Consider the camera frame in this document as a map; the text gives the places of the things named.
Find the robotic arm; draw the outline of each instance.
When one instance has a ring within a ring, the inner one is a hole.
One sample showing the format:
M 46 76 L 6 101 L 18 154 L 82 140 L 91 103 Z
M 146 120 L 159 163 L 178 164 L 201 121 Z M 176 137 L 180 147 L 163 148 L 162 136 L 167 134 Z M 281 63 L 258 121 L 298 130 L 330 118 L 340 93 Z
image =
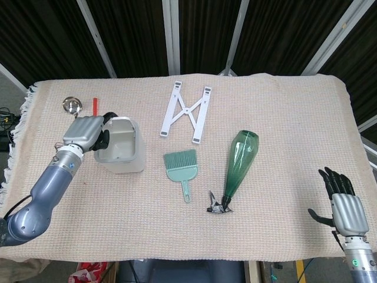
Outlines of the robotic arm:
M 52 210 L 70 185 L 84 153 L 108 147 L 110 134 L 108 130 L 102 131 L 102 127 L 115 116 L 115 113 L 109 112 L 104 116 L 86 116 L 74 120 L 63 137 L 64 145 L 57 150 L 31 189 L 32 200 L 15 214 L 9 215 L 13 207 L 4 219 L 0 219 L 0 246 L 21 245 L 47 230 Z
M 350 180 L 327 167 L 325 172 L 320 170 L 319 173 L 325 181 L 333 218 L 320 217 L 313 209 L 308 209 L 309 214 L 315 221 L 335 228 L 332 233 L 346 254 L 353 281 L 377 283 L 377 262 L 365 236 L 369 231 L 368 222 Z M 345 237 L 343 245 L 340 244 L 338 234 Z

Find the fringe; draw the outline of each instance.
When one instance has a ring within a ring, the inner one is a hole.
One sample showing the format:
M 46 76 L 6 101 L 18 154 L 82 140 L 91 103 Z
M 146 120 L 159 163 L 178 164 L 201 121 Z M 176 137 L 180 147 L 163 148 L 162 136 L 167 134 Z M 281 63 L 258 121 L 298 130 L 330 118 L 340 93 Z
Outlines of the fringe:
M 1 183 L 0 187 L 0 208 L 4 205 L 5 196 L 9 189 L 9 182 L 11 180 L 12 171 L 17 158 L 17 142 L 24 135 L 24 130 L 26 127 L 26 121 L 28 120 L 29 109 L 31 108 L 35 93 L 37 92 L 38 86 L 33 84 L 29 87 L 27 91 L 27 97 L 25 97 L 25 102 L 21 106 L 21 119 L 18 125 L 11 131 L 13 134 L 13 141 L 15 147 L 9 146 L 9 159 L 8 159 L 8 168 L 4 169 L 5 182 Z

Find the black curtain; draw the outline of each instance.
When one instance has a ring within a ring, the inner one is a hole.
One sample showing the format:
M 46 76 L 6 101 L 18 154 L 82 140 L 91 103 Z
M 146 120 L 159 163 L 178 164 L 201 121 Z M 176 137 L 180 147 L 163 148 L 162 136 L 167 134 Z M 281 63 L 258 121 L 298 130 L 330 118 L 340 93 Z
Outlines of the black curtain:
M 377 124 L 363 131 L 361 135 L 372 143 L 377 144 Z
M 26 87 L 108 77 L 76 0 L 0 0 L 0 38 L 0 63 Z
M 181 74 L 220 73 L 241 0 L 179 0 Z
M 335 75 L 345 82 L 357 124 L 377 114 L 377 2 L 372 4 L 319 72 Z M 371 138 L 372 132 L 376 133 L 376 130 L 363 132 L 362 135 L 367 134 Z
M 161 1 L 87 2 L 119 78 L 168 75 Z
M 300 75 L 351 0 L 251 0 L 232 70 Z

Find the brush bristles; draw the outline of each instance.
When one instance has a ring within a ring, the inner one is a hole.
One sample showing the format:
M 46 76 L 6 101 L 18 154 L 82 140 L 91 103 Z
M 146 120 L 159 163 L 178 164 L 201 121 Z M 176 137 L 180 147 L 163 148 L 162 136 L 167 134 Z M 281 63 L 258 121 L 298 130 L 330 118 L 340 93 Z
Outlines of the brush bristles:
M 184 152 L 173 152 L 164 155 L 166 169 L 174 169 L 197 165 L 196 151 L 194 149 Z

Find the metal spoon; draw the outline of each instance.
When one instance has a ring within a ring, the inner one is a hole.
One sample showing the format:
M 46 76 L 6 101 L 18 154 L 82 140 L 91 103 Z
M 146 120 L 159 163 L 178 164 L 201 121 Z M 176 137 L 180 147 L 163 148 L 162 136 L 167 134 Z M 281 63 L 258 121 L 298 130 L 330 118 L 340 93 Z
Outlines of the metal spoon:
M 82 103 L 76 97 L 69 96 L 63 101 L 65 112 L 73 114 L 77 118 L 78 113 L 82 110 Z

